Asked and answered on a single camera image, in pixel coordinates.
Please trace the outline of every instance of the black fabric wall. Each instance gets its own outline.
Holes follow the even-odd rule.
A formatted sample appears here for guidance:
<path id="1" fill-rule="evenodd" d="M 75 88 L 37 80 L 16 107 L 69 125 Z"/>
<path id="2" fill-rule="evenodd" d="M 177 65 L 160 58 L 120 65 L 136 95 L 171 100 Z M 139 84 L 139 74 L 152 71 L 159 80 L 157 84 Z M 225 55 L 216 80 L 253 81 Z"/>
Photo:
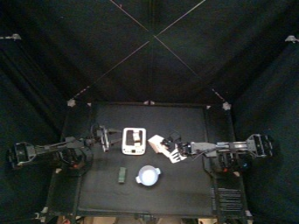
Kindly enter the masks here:
<path id="1" fill-rule="evenodd" d="M 0 79 L 1 222 L 42 209 L 51 169 L 38 164 L 12 171 L 5 162 L 6 150 L 21 141 L 49 144 L 60 140 L 67 102 L 24 46 L 12 40 L 0 41 Z"/>
<path id="2" fill-rule="evenodd" d="M 21 35 L 64 98 L 92 85 L 75 97 L 84 102 L 221 103 L 211 88 L 236 100 L 299 24 L 297 0 L 9 0 L 2 6 L 8 33 Z"/>
<path id="3" fill-rule="evenodd" d="M 299 223 L 297 57 L 299 45 L 289 44 L 233 104 L 237 139 L 268 134 L 277 145 L 275 156 L 256 161 L 245 176 L 248 205 L 259 223 Z"/>

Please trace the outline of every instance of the black table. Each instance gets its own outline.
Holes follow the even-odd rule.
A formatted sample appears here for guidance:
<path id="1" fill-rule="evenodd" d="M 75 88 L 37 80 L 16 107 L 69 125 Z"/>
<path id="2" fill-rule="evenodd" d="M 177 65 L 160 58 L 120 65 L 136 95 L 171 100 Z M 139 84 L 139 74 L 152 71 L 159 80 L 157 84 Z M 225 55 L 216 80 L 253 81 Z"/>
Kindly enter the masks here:
<path id="1" fill-rule="evenodd" d="M 87 104 L 69 108 L 63 135 L 84 137 L 89 125 L 107 128 L 145 128 L 145 138 L 168 137 L 176 130 L 184 142 L 233 141 L 228 111 L 217 106 L 139 106 Z M 121 152 L 121 143 L 109 152 L 93 150 L 93 164 L 80 178 L 53 173 L 48 197 L 52 215 L 153 215 L 211 217 L 211 176 L 201 159 L 189 157 L 172 164 L 156 154 L 149 144 L 143 156 Z M 153 186 L 136 183 L 144 165 L 159 167 L 161 175 Z M 117 183 L 119 168 L 125 167 L 125 183 Z"/>

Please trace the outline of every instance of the wire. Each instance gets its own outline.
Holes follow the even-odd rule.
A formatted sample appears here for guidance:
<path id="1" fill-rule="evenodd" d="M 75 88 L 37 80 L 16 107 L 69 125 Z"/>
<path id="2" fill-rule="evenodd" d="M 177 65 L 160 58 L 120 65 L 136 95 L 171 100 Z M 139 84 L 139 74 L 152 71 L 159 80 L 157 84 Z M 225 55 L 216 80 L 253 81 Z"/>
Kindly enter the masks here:
<path id="1" fill-rule="evenodd" d="M 249 154 L 249 156 L 255 159 L 256 158 L 256 154 L 251 151 L 247 152 Z"/>
<path id="2" fill-rule="evenodd" d="M 89 127 L 92 126 L 92 105 L 93 104 L 88 105 L 88 126 Z"/>
<path id="3" fill-rule="evenodd" d="M 95 128 L 96 125 L 97 125 L 97 128 L 99 128 L 99 123 L 97 123 L 97 122 L 95 122 L 95 123 L 91 125 L 91 127 L 89 127 L 91 138 L 95 138 L 93 128 Z"/>
<path id="4" fill-rule="evenodd" d="M 192 157 L 192 156 L 191 156 L 191 158 L 192 158 L 191 161 L 193 161 L 193 160 L 195 160 L 199 156 L 201 156 L 205 152 L 207 152 L 207 151 L 204 151 L 204 152 L 201 152 L 200 154 L 197 154 L 196 157 Z"/>
<path id="5" fill-rule="evenodd" d="M 137 22 L 137 20 L 128 14 L 128 12 L 116 4 L 116 2 L 112 0 L 109 0 L 109 2 L 132 18 L 132 20 L 144 28 L 144 30 L 148 31 L 145 27 Z"/>
<path id="6" fill-rule="evenodd" d="M 205 0 L 200 1 L 157 34 L 156 37 L 163 34 L 203 3 Z"/>
<path id="7" fill-rule="evenodd" d="M 108 73 L 120 65 L 123 64 L 127 59 L 149 43 L 149 41 L 145 41 L 97 78 L 96 80 L 85 86 L 71 98 L 73 100 L 77 98 L 91 87 L 95 86 L 95 84 L 108 75 Z"/>
<path id="8" fill-rule="evenodd" d="M 165 43 L 157 38 L 157 35 L 153 36 L 153 38 L 159 41 L 159 43 L 164 46 L 164 48 L 172 53 L 172 55 L 175 56 L 175 58 L 184 64 L 184 66 L 191 70 L 192 74 L 196 75 L 200 80 L 201 80 L 201 77 L 195 73 L 195 71 L 192 70 L 192 68 L 188 66 L 188 64 L 183 61 L 183 59 L 179 57 L 179 55 L 172 51 L 172 49 L 165 45 Z M 225 99 L 220 96 L 219 92 L 212 88 L 209 87 L 209 90 L 213 92 L 213 94 L 220 98 L 220 100 L 223 102 L 225 102 Z"/>
<path id="9" fill-rule="evenodd" d="M 45 145 L 36 145 L 36 147 L 44 148 L 46 147 L 53 147 L 53 146 L 60 146 L 63 144 L 65 144 L 67 142 L 61 142 L 61 143 L 55 143 L 55 144 L 45 144 Z"/>

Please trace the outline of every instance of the white object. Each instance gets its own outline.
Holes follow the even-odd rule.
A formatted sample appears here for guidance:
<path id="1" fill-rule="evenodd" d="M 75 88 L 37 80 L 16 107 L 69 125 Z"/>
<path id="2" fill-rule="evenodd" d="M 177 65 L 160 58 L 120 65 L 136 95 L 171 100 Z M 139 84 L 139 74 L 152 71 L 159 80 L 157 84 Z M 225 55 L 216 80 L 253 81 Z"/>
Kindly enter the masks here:
<path id="1" fill-rule="evenodd" d="M 127 155 L 145 154 L 145 129 L 124 128 L 121 149 Z"/>
<path id="2" fill-rule="evenodd" d="M 169 159 L 172 161 L 172 163 L 179 163 L 181 162 L 187 157 L 183 157 L 177 148 L 176 148 L 176 145 L 175 145 L 175 150 L 172 151 L 171 155 L 169 155 Z"/>
<path id="3" fill-rule="evenodd" d="M 299 42 L 299 39 L 293 35 L 289 35 L 284 41 L 291 41 L 295 43 L 295 41 Z"/>
<path id="4" fill-rule="evenodd" d="M 152 186 L 157 181 L 159 175 L 161 171 L 159 168 L 153 168 L 151 165 L 144 166 L 137 176 L 135 177 L 135 181 L 137 184 L 143 184 L 144 186 Z"/>
<path id="5" fill-rule="evenodd" d="M 227 102 L 223 103 L 223 108 L 224 110 L 229 110 L 231 109 L 231 104 L 228 104 Z"/>
<path id="6" fill-rule="evenodd" d="M 61 172 L 61 168 L 57 168 L 55 172 L 56 173 L 60 173 Z"/>
<path id="7" fill-rule="evenodd" d="M 252 214 L 248 210 L 245 210 L 245 214 L 247 214 L 248 217 L 252 216 Z"/>
<path id="8" fill-rule="evenodd" d="M 161 136 L 155 135 L 147 140 L 147 142 L 152 146 L 155 153 L 163 153 L 167 157 L 169 157 L 171 152 L 167 150 L 167 147 L 161 144 L 163 140 L 164 138 Z"/>
<path id="9" fill-rule="evenodd" d="M 12 37 L 0 37 L 0 39 L 13 39 L 13 41 L 16 41 L 17 39 L 21 39 L 20 35 L 17 33 L 14 33 L 12 35 Z"/>
<path id="10" fill-rule="evenodd" d="M 233 171 L 235 176 L 239 178 L 239 172 Z"/>
<path id="11" fill-rule="evenodd" d="M 76 101 L 73 99 L 68 100 L 68 107 L 75 107 L 76 106 Z"/>

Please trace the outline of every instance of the white cup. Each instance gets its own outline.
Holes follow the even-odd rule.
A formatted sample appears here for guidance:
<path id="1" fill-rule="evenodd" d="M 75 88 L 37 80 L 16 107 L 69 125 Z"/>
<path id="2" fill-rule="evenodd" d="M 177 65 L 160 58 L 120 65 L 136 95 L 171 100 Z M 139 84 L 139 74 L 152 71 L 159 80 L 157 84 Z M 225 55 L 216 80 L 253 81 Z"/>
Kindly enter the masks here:
<path id="1" fill-rule="evenodd" d="M 159 174 L 161 174 L 160 169 L 147 165 L 140 169 L 135 181 L 144 186 L 152 186 L 159 178 Z"/>

